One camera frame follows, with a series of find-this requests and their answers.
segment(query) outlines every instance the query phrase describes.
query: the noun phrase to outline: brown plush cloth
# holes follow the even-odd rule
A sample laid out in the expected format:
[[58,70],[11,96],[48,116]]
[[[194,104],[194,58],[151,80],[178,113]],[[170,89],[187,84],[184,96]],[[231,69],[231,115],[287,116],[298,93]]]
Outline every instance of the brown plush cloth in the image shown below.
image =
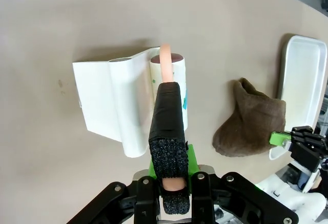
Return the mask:
[[256,91],[245,78],[235,81],[236,106],[215,132],[213,146],[224,156],[249,156],[268,151],[271,133],[283,132],[286,103]]

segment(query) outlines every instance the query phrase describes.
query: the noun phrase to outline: white tray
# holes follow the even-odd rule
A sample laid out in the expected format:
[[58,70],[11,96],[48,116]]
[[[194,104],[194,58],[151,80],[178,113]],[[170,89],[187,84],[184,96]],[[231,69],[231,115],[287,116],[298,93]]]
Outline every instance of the white tray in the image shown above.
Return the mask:
[[[282,52],[278,98],[286,101],[285,130],[315,125],[326,68],[327,46],[324,42],[293,36]],[[282,147],[270,150],[271,160],[286,152]]]

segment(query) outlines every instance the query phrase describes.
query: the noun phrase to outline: green bracket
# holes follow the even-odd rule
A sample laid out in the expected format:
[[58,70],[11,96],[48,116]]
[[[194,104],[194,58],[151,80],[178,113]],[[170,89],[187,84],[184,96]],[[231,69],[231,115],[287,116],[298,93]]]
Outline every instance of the green bracket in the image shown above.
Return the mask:
[[277,133],[273,132],[270,137],[269,143],[275,146],[282,146],[282,143],[285,139],[291,140],[292,137],[287,133]]
[[[199,167],[197,164],[193,145],[188,145],[187,155],[188,155],[188,176],[190,178],[194,173],[199,172]],[[149,176],[153,177],[154,179],[157,178],[155,171],[154,171],[154,165],[153,165],[152,161],[150,161],[148,174],[149,174]]]

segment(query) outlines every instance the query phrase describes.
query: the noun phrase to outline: blue print on roller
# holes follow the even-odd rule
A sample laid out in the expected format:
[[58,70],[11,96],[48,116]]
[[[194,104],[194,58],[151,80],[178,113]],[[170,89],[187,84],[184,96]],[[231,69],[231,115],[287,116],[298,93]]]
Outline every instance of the blue print on roller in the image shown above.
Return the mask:
[[187,92],[187,89],[186,89],[186,96],[183,100],[183,108],[186,110],[187,109],[187,103],[188,103],[188,92]]

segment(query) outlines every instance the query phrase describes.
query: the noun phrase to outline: beige tabletop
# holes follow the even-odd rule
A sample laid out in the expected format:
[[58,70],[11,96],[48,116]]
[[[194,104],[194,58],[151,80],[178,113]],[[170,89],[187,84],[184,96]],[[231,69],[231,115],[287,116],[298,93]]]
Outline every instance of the beige tabletop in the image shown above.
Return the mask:
[[218,176],[259,182],[285,155],[221,156],[215,130],[233,110],[230,80],[274,96],[284,35],[328,43],[328,18],[297,0],[0,0],[0,223],[66,223],[112,181],[131,182],[150,154],[86,130],[72,62],[161,43],[186,58],[187,139]]

